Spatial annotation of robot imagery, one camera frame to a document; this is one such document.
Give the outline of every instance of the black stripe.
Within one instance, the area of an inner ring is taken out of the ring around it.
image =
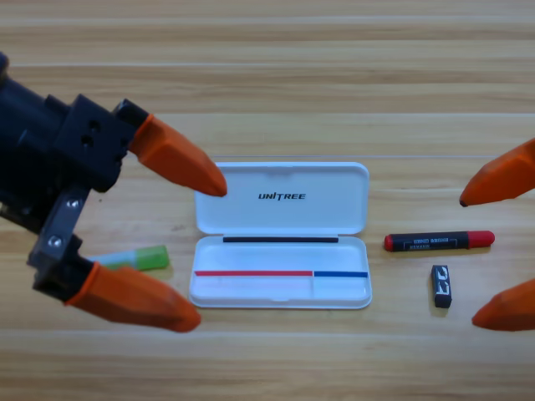
[[[337,237],[315,236],[224,236],[223,242],[338,242]]]

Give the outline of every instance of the black eraser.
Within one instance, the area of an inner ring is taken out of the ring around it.
[[[447,309],[451,305],[450,271],[446,265],[434,265],[431,269],[433,299],[436,307]]]

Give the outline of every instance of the blue stripe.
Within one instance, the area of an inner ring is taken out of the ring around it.
[[[362,277],[362,278],[368,278],[368,272],[314,272],[314,277]]]

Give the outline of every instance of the robotic hand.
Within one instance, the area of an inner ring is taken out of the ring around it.
[[[38,235],[33,288],[111,322],[187,332],[201,318],[164,282],[130,267],[111,271],[78,254],[74,226],[91,190],[119,178],[127,151],[169,181],[224,196],[206,154],[129,100],[110,113],[79,95],[67,105],[10,79],[0,53],[0,216]]]
[[[535,188],[535,140],[484,165],[462,192],[462,206],[504,201]],[[535,329],[535,280],[497,294],[472,319],[491,330]]]

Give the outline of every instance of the unitree logo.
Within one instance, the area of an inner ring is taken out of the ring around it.
[[[273,192],[272,194],[258,194],[258,199],[276,199],[280,201],[281,199],[304,199],[307,194],[278,194]]]

